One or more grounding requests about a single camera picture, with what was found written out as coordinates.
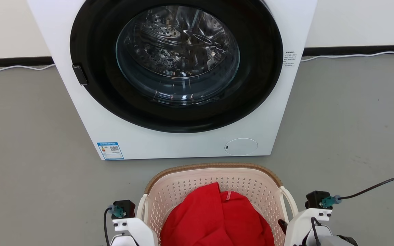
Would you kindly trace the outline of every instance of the black baseboard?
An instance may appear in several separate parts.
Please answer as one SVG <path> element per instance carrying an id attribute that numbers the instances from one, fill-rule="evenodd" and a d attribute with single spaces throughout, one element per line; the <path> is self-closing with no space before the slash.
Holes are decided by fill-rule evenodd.
<path id="1" fill-rule="evenodd" d="M 370 55 L 384 51 L 394 51 L 394 45 L 305 48 L 303 56 Z"/>
<path id="2" fill-rule="evenodd" d="M 394 51 L 394 45 L 305 48 L 305 50 L 303 51 L 303 56 L 374 54 L 384 51 Z M 50 56 L 0 59 L 0 67 L 9 67 L 15 65 L 47 66 L 53 63 L 53 58 L 51 58 Z"/>
<path id="3" fill-rule="evenodd" d="M 53 64 L 53 58 L 50 56 L 41 57 L 19 57 L 19 58 L 3 58 L 0 59 L 0 67 L 10 66 L 48 66 Z"/>

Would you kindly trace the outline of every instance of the power cord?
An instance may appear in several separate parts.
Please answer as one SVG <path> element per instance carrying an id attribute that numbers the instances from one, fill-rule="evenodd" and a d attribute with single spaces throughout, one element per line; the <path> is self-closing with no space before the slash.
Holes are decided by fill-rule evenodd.
<path id="1" fill-rule="evenodd" d="M 386 180 L 386 181 L 384 181 L 384 182 L 381 182 L 381 183 L 376 184 L 376 185 L 374 185 L 374 186 L 372 186 L 372 187 L 369 187 L 369 188 L 367 188 L 367 189 L 365 189 L 365 190 L 363 190 L 363 191 L 358 192 L 357 194 L 354 194 L 354 195 L 351 195 L 351 196 L 339 197 L 338 199 L 339 199 L 339 200 L 343 200 L 343 199 L 353 198 L 353 197 L 355 197 L 355 196 L 359 196 L 359 195 L 361 195 L 361 194 L 364 194 L 364 193 L 368 192 L 369 190 L 373 190 L 373 189 L 375 189 L 375 188 L 377 188 L 377 187 L 380 187 L 381 185 L 390 183 L 390 182 L 392 182 L 392 181 L 394 181 L 394 178 L 388 179 L 388 180 Z"/>
<path id="2" fill-rule="evenodd" d="M 313 232 L 314 232 L 314 238 L 316 239 L 316 245 L 321 246 L 319 236 L 317 235 L 316 223 L 318 226 L 322 225 L 321 223 L 319 223 L 319 221 L 317 221 L 316 217 L 311 217 L 311 226 L 313 226 Z"/>
<path id="3" fill-rule="evenodd" d="M 0 72 L 1 72 L 1 71 L 4 71 L 4 70 L 7 70 L 7 69 L 11 69 L 11 68 L 16 68 L 16 67 L 27 68 L 27 69 L 32 69 L 32 70 L 36 70 L 36 71 L 42 71 L 42 70 L 48 69 L 48 68 L 50 68 L 50 67 L 53 67 L 53 66 L 55 66 L 55 65 L 56 65 L 56 64 L 51 64 L 51 65 L 46 66 L 46 67 L 43 67 L 43 68 L 26 67 L 26 66 L 17 65 L 17 66 L 11 66 L 11 67 L 4 67 L 4 68 L 1 68 L 1 69 L 0 69 Z"/>
<path id="4" fill-rule="evenodd" d="M 371 56 L 379 56 L 379 55 L 384 55 L 384 54 L 394 54 L 394 51 L 385 51 L 385 52 L 380 52 L 380 53 L 371 54 L 371 55 L 355 54 L 355 55 L 342 55 L 342 56 L 315 56 L 315 57 L 311 57 L 311 58 L 308 58 L 308 59 L 300 60 L 300 62 L 311 61 L 311 60 L 314 60 L 314 59 L 317 59 L 317 58 L 321 58 L 321 57 L 322 58 L 345 58 L 345 57 L 356 57 L 356 56 L 371 57 Z M 51 64 L 51 65 L 43 67 L 43 68 L 26 67 L 26 66 L 11 66 L 11 67 L 1 68 L 0 71 L 4 71 L 4 70 L 7 70 L 7 69 L 16 68 L 16 67 L 27 68 L 27 69 L 32 69 L 32 70 L 36 70 L 36 71 L 42 71 L 42 70 L 48 69 L 50 67 L 53 67 L 55 65 L 56 64 Z"/>
<path id="5" fill-rule="evenodd" d="M 369 188 L 367 188 L 367 189 L 365 189 L 365 190 L 362 190 L 362 191 L 360 191 L 360 192 L 358 192 L 358 193 L 356 193 L 356 194 L 354 194 L 354 195 L 351 195 L 351 196 L 343 196 L 343 197 L 340 197 L 340 196 L 329 196 L 329 197 L 327 197 L 327 198 L 322 199 L 322 202 L 320 202 L 320 205 L 321 205 L 322 207 L 324 207 L 324 208 L 331 207 L 331 206 L 334 205 L 334 204 L 339 204 L 339 203 L 341 203 L 341 200 L 343 200 L 343 199 L 349 199 L 349 198 L 353 198 L 353 197 L 359 196 L 359 195 L 361 195 L 361 194 L 364 194 L 364 193 L 366 193 L 366 192 L 368 192 L 368 191 L 370 191 L 370 190 L 373 190 L 373 189 L 375 189 L 375 188 L 377 188 L 377 187 L 380 187 L 381 185 L 390 183 L 390 182 L 392 182 L 392 181 L 394 181 L 394 178 L 391 178 L 391 179 L 388 179 L 388 180 L 386 180 L 386 181 L 384 181 L 384 182 L 381 182 L 381 183 L 379 183 L 379 184 L 376 184 L 376 185 L 374 185 L 374 186 L 372 186 L 372 187 L 369 187 Z"/>
<path id="6" fill-rule="evenodd" d="M 110 246 L 110 242 L 109 242 L 109 236 L 107 235 L 107 225 L 106 225 L 106 216 L 107 216 L 107 212 L 109 210 L 112 210 L 112 207 L 108 207 L 106 209 L 106 211 L 104 212 L 104 218 L 103 218 L 103 224 L 104 224 L 104 236 L 106 238 L 106 244 L 107 246 Z"/>
<path id="7" fill-rule="evenodd" d="M 355 55 L 342 55 L 342 56 L 315 56 L 315 57 L 311 57 L 311 58 L 308 58 L 308 59 L 300 60 L 300 62 L 311 61 L 311 60 L 314 60 L 316 58 L 321 58 L 321 57 L 322 58 L 345 58 L 345 57 L 356 57 L 356 56 L 372 57 L 372 56 L 379 56 L 379 55 L 384 55 L 384 54 L 394 54 L 394 51 L 384 51 L 384 52 L 370 54 L 370 55 L 355 54 Z"/>

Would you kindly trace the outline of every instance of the concrete floor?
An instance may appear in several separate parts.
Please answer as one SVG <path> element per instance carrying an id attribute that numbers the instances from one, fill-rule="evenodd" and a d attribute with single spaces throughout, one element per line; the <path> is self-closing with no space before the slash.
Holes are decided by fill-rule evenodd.
<path id="1" fill-rule="evenodd" d="M 394 55 L 302 63 L 264 157 L 103 162 L 55 68 L 0 72 L 0 245 L 105 245 L 111 202 L 137 204 L 158 172 L 202 162 L 263 165 L 301 210 L 313 190 L 346 196 L 394 177 Z M 335 206 L 328 225 L 394 245 L 394 182 Z"/>

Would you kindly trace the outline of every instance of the laundry basket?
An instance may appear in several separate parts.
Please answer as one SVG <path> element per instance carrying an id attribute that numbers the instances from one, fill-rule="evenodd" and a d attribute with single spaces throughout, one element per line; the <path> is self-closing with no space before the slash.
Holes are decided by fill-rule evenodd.
<path id="1" fill-rule="evenodd" d="M 219 183 L 222 192 L 231 190 L 249 198 L 272 228 L 275 246 L 284 245 L 285 234 L 278 225 L 279 219 L 289 221 L 283 195 L 293 215 L 298 213 L 296 203 L 272 171 L 251 163 L 205 163 L 164 170 L 148 183 L 136 217 L 160 238 L 171 210 L 190 192 L 213 182 Z"/>

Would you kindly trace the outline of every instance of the sticker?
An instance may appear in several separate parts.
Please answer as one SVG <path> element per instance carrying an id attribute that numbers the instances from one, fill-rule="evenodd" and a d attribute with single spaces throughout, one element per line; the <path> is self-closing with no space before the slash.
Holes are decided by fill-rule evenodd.
<path id="1" fill-rule="evenodd" d="M 284 67 L 294 67 L 295 60 L 297 60 L 297 54 L 294 51 L 286 51 L 282 64 Z"/>
<path id="2" fill-rule="evenodd" d="M 97 143 L 105 160 L 124 160 L 117 142 Z"/>

